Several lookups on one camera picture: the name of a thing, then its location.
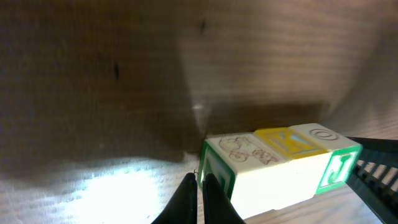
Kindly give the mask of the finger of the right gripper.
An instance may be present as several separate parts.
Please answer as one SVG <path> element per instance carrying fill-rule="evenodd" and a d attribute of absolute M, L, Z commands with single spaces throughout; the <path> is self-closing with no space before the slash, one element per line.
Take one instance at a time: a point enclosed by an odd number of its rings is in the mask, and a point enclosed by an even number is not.
<path fill-rule="evenodd" d="M 363 150 L 347 184 L 383 223 L 397 223 L 397 141 L 351 137 Z"/>

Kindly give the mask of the blue edged picture block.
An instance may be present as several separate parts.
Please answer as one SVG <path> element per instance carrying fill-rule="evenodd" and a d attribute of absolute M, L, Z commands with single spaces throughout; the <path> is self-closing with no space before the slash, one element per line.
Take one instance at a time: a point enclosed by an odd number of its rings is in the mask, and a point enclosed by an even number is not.
<path fill-rule="evenodd" d="M 283 173 L 278 175 L 282 182 L 277 190 L 281 193 L 276 210 L 311 199 L 330 160 L 331 152 L 291 128 L 258 129 L 254 134 L 279 153 L 287 162 Z"/>

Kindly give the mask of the plain white wooden block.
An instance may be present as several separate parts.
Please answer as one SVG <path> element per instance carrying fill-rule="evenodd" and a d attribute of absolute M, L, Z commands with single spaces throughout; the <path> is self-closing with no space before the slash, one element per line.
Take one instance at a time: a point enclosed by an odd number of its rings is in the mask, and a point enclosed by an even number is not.
<path fill-rule="evenodd" d="M 198 184 L 213 174 L 243 219 L 275 209 L 282 201 L 280 176 L 289 160 L 253 133 L 209 136 L 204 140 Z"/>

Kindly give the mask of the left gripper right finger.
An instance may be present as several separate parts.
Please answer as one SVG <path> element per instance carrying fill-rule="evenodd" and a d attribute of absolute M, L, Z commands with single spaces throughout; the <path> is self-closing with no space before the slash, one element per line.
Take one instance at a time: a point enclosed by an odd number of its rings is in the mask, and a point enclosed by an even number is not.
<path fill-rule="evenodd" d="M 205 224 L 245 224 L 213 174 L 202 183 Z"/>

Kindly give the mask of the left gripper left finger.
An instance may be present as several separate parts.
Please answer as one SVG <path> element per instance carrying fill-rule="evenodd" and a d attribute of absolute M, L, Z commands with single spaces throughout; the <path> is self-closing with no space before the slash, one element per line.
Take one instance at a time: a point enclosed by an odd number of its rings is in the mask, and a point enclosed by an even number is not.
<path fill-rule="evenodd" d="M 187 173 L 152 224 L 197 224 L 197 190 L 195 174 Z"/>

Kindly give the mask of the green letter J block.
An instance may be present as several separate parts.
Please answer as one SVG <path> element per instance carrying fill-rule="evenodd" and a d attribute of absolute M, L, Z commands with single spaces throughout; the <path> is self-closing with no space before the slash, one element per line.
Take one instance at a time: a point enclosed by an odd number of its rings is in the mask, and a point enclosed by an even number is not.
<path fill-rule="evenodd" d="M 320 179 L 316 194 L 344 185 L 358 161 L 363 146 L 317 123 L 295 125 L 291 126 L 290 129 L 330 153 L 330 160 Z"/>

